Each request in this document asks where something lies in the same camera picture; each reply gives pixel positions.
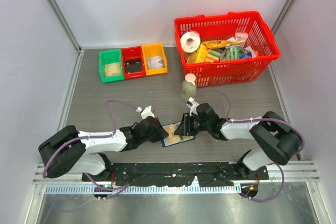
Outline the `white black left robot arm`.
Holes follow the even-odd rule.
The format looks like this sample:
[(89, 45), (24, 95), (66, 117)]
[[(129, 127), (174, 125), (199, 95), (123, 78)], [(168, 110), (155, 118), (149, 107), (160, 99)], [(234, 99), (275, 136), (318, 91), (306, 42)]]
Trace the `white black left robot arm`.
[(38, 147), (44, 164), (43, 178), (79, 172), (106, 181), (112, 168), (105, 152), (135, 150), (144, 142), (160, 142), (168, 135), (159, 119), (152, 116), (113, 132), (89, 133), (68, 125)]

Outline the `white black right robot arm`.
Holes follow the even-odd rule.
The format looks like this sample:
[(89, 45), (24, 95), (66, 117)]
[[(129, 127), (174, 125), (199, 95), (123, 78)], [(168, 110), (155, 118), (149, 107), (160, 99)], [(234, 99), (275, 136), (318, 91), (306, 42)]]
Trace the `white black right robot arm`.
[(237, 173), (242, 179), (250, 179), (259, 168), (269, 164), (284, 166), (304, 148), (301, 133), (275, 112), (234, 120), (220, 118), (208, 103), (188, 105), (191, 111), (183, 114), (174, 135), (195, 136), (206, 131), (216, 140), (256, 141), (258, 148), (247, 151), (237, 162)]

